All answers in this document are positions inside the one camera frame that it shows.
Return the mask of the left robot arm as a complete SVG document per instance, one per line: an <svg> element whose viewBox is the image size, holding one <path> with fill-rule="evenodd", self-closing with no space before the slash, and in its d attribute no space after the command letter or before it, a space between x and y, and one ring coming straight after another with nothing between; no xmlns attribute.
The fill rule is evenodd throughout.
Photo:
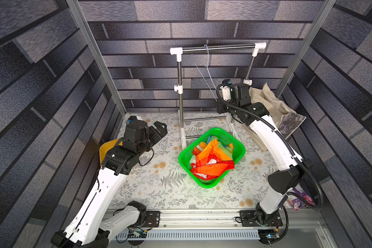
<svg viewBox="0 0 372 248"><path fill-rule="evenodd" d="M64 229L56 232L51 243L57 248L106 248L122 231L141 226L146 206L136 201L105 220L104 215L119 187L145 152L153 151L167 135L167 125L149 126L138 116L131 116L124 136L100 147L101 165L96 182L81 209Z"/></svg>

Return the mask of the rainbow striped jacket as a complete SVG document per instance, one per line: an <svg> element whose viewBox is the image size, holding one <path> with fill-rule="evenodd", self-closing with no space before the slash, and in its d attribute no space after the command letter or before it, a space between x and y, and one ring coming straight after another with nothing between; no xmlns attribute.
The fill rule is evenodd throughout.
<svg viewBox="0 0 372 248"><path fill-rule="evenodd" d="M233 144L223 145L216 136L199 143L193 149L190 160L191 173L201 180L213 180L235 168Z"/></svg>

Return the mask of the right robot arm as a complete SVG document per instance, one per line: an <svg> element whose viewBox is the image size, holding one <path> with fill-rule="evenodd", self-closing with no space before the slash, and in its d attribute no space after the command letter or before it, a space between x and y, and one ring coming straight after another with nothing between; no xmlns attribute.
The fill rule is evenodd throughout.
<svg viewBox="0 0 372 248"><path fill-rule="evenodd" d="M261 139L273 156L277 170L268 176L269 188L263 199L256 205L254 220L267 226L276 218L279 209L290 195L309 205L309 202L294 191L308 172L302 157L291 147L275 125L266 107L253 103L249 94L250 86L232 84L224 80L217 87L219 113L228 112L246 124Z"/></svg>

